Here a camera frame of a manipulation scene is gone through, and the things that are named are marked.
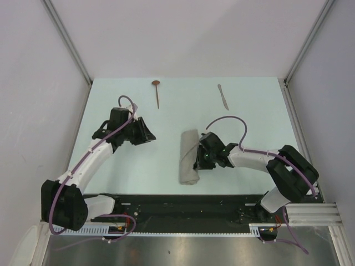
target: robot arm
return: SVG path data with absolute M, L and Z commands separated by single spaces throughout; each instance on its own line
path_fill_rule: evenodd
M 273 156 L 243 152 L 238 144 L 223 142 L 214 133 L 209 132 L 200 139 L 194 169 L 213 169 L 218 163 L 221 167 L 247 167 L 269 173 L 276 187 L 268 191 L 257 204 L 268 213 L 275 213 L 289 202 L 302 202 L 310 189 L 294 170 Z M 285 145 L 280 150 L 270 151 L 287 158 L 314 184 L 319 174 L 317 170 L 292 146 Z
M 127 122 L 133 108 L 113 108 L 110 119 L 103 122 L 93 134 L 88 150 L 80 158 L 78 168 L 72 174 L 70 171 L 62 174 L 56 181 L 46 180 L 41 189 L 42 220 L 49 222 L 50 208 L 60 186 L 68 179 L 59 194 L 53 213 L 53 224 L 74 231 L 79 230 L 86 221 L 110 214 L 113 211 L 115 199 L 107 195 L 98 195 L 84 199 L 83 194 L 89 181 L 99 167 L 120 147 L 124 141 L 140 145 L 152 140 L 155 136 L 146 127 L 142 117 L 134 116 L 132 121 L 122 130 L 105 139 L 117 128 Z

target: purple cable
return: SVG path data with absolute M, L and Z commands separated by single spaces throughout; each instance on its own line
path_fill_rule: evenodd
M 117 239 L 112 239 L 112 240 L 109 240 L 111 243 L 112 242 L 117 242 L 117 241 L 120 241 L 124 238 L 126 238 L 130 233 L 132 233 L 136 227 L 136 221 L 135 219 L 130 216 L 130 215 L 125 215 L 125 214 L 105 214 L 105 215 L 101 215 L 99 217 L 124 217 L 124 218 L 129 218 L 133 221 L 133 227 L 130 231 L 126 232 L 125 234 L 123 234 L 121 237 L 118 237 Z M 56 248 L 56 249 L 53 249 L 54 251 L 60 251 L 60 250 L 64 250 L 64 249 L 67 249 L 67 248 L 71 248 L 75 245 L 79 245 L 79 244 L 82 244 L 82 243 L 85 243 L 85 242 L 88 242 L 88 241 L 92 241 L 92 240 L 103 240 L 101 237 L 90 237 L 90 238 L 86 238 L 84 240 L 81 240 L 81 241 L 77 241 L 73 244 L 70 244 L 70 245 L 66 245 L 65 247 L 61 247 L 61 248 Z
M 244 148 L 242 147 L 242 142 L 243 142 L 243 140 L 244 140 L 244 138 L 245 138 L 245 136 L 246 136 L 246 134 L 247 134 L 247 131 L 248 131 L 248 127 L 247 127 L 245 121 L 244 121 L 242 118 L 240 118 L 240 117 L 238 117 L 238 116 L 233 116 L 233 115 L 222 116 L 222 117 L 219 117 L 219 118 L 213 120 L 212 122 L 210 122 L 209 125 L 206 127 L 206 130 L 208 130 L 209 127 L 210 127 L 211 125 L 213 125 L 215 122 L 217 122 L 217 121 L 219 121 L 219 120 L 221 120 L 221 119 L 225 119 L 225 118 L 238 119 L 239 121 L 241 121 L 241 122 L 244 124 L 244 128 L 245 128 L 244 134 L 243 134 L 242 138 L 240 139 L 239 145 L 238 145 L 238 146 L 239 146 L 239 149 L 240 149 L 241 151 L 243 151 L 243 152 L 252 152 L 252 153 L 254 153 L 254 154 L 271 155 L 271 156 L 273 156 L 273 157 L 275 157 L 275 158 L 278 158 L 278 159 L 282 160 L 282 161 L 285 162 L 287 165 L 291 166 L 292 169 L 294 169 L 294 170 L 302 177 L 302 179 L 305 181 L 305 183 L 307 184 L 307 186 L 308 186 L 308 187 L 310 188 L 310 190 L 312 191 L 312 196 L 313 196 L 313 197 L 316 197 L 316 196 L 317 196 L 316 191 L 315 191 L 315 188 L 312 186 L 312 184 L 310 183 L 310 181 L 309 181 L 309 180 L 306 178 L 306 176 L 305 176 L 295 165 L 293 165 L 293 163 L 291 163 L 288 159 L 286 159 L 286 158 L 284 158 L 284 157 L 282 157 L 282 156 L 280 156 L 280 155 L 278 155 L 278 154 L 272 153 L 272 152 L 260 151 L 260 150 L 250 150 L 250 149 L 244 149 Z M 283 206 L 283 207 L 282 207 L 282 215 L 283 215 L 283 220 L 285 221 L 285 224 L 286 224 L 286 226 L 287 226 L 287 229 L 288 229 L 288 231 L 290 232 L 290 234 L 291 234 L 291 236 L 293 237 L 293 239 L 295 240 L 295 242 L 289 241 L 289 240 L 286 240 L 286 239 L 279 239 L 279 240 L 276 240 L 276 242 L 283 242 L 283 243 L 288 243 L 288 244 L 296 245 L 296 246 L 298 246 L 304 253 L 306 253 L 307 255 L 309 255 L 308 250 L 300 244 L 298 238 L 296 237 L 295 233 L 292 231 L 292 229 L 291 229 L 291 227 L 290 227 L 290 225 L 289 225 L 289 223 L 288 223 L 288 221 L 287 221 L 287 219 L 286 219 L 286 206 Z M 270 243 L 270 242 L 275 242 L 275 241 L 264 241 L 261 237 L 260 237 L 260 240 L 262 240 L 263 242 L 269 242 L 269 243 Z
M 92 151 L 94 151 L 98 146 L 100 146 L 106 139 L 108 139 L 109 137 L 115 135 L 118 131 L 122 130 L 125 126 L 127 126 L 133 119 L 134 115 L 135 115 L 135 112 L 137 110 L 137 107 L 136 105 L 133 103 L 133 101 L 131 100 L 130 97 L 128 96 L 125 96 L 125 95 L 121 95 L 119 98 L 118 98 L 118 105 L 121 106 L 121 99 L 122 98 L 126 98 L 127 100 L 129 100 L 129 102 L 131 103 L 131 106 L 133 108 L 133 112 L 130 116 L 130 118 L 128 118 L 128 120 L 122 124 L 122 126 L 120 126 L 119 128 L 117 128 L 116 130 L 114 130 L 113 132 L 111 132 L 109 135 L 107 135 L 106 137 L 104 137 L 102 140 L 100 140 L 98 143 L 96 143 L 93 147 L 92 147 Z M 77 165 L 74 166 L 74 168 L 71 170 L 71 174 L 73 175 L 77 169 L 83 164 L 83 162 L 89 157 L 89 155 L 91 154 L 90 151 L 88 151 L 87 153 L 85 153 L 85 155 L 80 159 L 80 161 L 77 163 Z M 60 193 L 62 192 L 65 184 L 69 181 L 70 179 L 70 175 L 67 176 L 67 178 L 63 181 L 63 183 L 59 186 L 55 196 L 54 196 L 54 199 L 53 199 L 53 202 L 52 202 L 52 205 L 50 207 L 50 211 L 49 211 L 49 219 L 48 219 L 48 223 L 49 223 L 49 230 L 50 232 L 57 236 L 61 233 L 63 233 L 65 230 L 67 230 L 66 228 L 59 231 L 59 232 L 56 232 L 54 231 L 54 228 L 53 228 L 53 215 L 54 215 L 54 209 L 55 209 L 55 205 L 57 204 L 58 202 L 58 198 L 59 198 L 59 195 Z

